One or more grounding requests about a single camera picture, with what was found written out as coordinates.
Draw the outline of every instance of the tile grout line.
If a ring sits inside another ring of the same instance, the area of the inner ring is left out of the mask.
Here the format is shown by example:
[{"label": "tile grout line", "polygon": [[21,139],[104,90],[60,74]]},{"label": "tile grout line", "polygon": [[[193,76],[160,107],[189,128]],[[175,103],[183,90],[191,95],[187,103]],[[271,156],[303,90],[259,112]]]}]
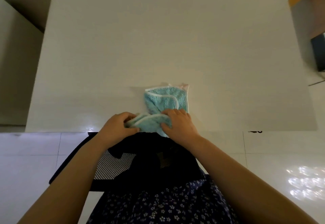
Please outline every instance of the tile grout line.
[{"label": "tile grout line", "polygon": [[59,158],[59,151],[60,151],[60,144],[61,144],[61,136],[62,136],[62,132],[60,133],[60,142],[59,142],[59,148],[58,148],[57,163],[55,164],[55,168],[57,168],[57,165],[58,165],[58,158]]},{"label": "tile grout line", "polygon": [[242,133],[243,133],[243,141],[244,141],[244,151],[245,151],[246,168],[248,169],[248,166],[247,166],[247,157],[246,157],[246,148],[245,148],[244,132],[242,132]]}]

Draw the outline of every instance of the black cloth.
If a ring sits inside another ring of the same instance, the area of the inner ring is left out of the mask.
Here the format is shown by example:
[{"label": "black cloth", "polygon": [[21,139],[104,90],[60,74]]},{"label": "black cloth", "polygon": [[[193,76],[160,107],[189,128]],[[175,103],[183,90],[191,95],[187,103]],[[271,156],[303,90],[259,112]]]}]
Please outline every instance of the black cloth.
[{"label": "black cloth", "polygon": [[[67,157],[50,180],[50,184],[66,167],[78,150],[96,133],[82,141]],[[157,133],[137,133],[108,149],[115,158],[123,153],[136,154],[129,169],[114,179],[94,179],[90,191],[113,191],[119,194],[158,192],[167,187],[184,185],[202,179],[195,157],[173,140]]]}]

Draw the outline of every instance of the towel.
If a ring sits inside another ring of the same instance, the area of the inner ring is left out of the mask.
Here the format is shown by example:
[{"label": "towel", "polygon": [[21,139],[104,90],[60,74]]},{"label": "towel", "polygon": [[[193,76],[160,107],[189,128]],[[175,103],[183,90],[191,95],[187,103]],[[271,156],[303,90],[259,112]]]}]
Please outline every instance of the towel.
[{"label": "towel", "polygon": [[125,123],[125,127],[138,127],[141,132],[157,132],[160,136],[168,137],[160,127],[161,123],[172,126],[167,115],[161,114],[165,109],[184,109],[189,112],[188,84],[180,86],[162,86],[146,89],[144,100],[148,113],[141,113],[136,118]]}]

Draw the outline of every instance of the floral pattern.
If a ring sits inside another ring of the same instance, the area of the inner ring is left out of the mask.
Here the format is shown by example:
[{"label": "floral pattern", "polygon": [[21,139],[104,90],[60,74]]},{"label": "floral pattern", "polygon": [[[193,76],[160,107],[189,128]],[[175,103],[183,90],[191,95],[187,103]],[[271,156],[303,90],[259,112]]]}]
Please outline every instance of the floral pattern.
[{"label": "floral pattern", "polygon": [[87,224],[241,223],[209,175],[159,193],[116,195],[105,192]]}]

